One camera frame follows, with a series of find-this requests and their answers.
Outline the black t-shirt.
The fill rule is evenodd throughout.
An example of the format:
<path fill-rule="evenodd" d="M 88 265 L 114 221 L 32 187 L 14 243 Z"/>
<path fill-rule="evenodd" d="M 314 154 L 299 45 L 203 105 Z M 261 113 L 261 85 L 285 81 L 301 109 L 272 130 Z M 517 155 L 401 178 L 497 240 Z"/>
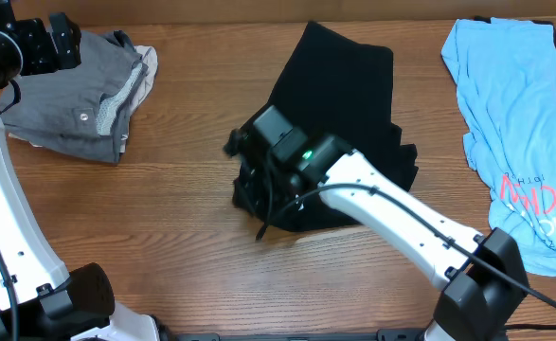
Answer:
<path fill-rule="evenodd" d="M 358 44 L 310 22 L 267 103 L 306 135 L 343 138 L 391 182 L 410 190 L 418 172 L 417 148 L 403 144 L 402 130 L 391 120 L 393 64 L 391 49 Z M 233 182 L 235 207 L 290 232 L 356 223 L 317 196 L 304 200 L 301 210 L 278 216 L 289 200 L 286 188 L 273 179 L 268 190 L 261 161 L 247 156 L 241 161 Z"/>

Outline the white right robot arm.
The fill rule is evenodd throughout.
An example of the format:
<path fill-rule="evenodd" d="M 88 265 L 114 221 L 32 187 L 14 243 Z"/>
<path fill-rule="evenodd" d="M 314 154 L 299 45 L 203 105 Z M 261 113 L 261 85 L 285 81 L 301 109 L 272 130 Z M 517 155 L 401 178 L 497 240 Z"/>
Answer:
<path fill-rule="evenodd" d="M 504 340 L 529 282 L 516 242 L 452 221 L 375 169 L 337 135 L 308 135 L 276 107 L 235 129 L 224 152 L 241 159 L 234 202 L 289 232 L 362 224 L 406 256 L 439 291 L 429 325 L 386 330 L 408 340 Z"/>

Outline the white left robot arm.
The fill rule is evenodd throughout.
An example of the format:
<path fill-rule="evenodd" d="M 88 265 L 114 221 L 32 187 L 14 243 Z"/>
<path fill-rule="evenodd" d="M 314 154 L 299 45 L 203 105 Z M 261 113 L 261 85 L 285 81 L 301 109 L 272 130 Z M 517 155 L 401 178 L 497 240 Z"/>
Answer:
<path fill-rule="evenodd" d="M 81 63 L 81 32 L 58 12 L 46 28 L 18 21 L 0 1 L 0 89 L 19 75 L 49 74 Z M 154 316 L 116 301 L 96 263 L 67 270 L 42 233 L 9 156 L 0 109 L 0 340 L 170 340 Z"/>

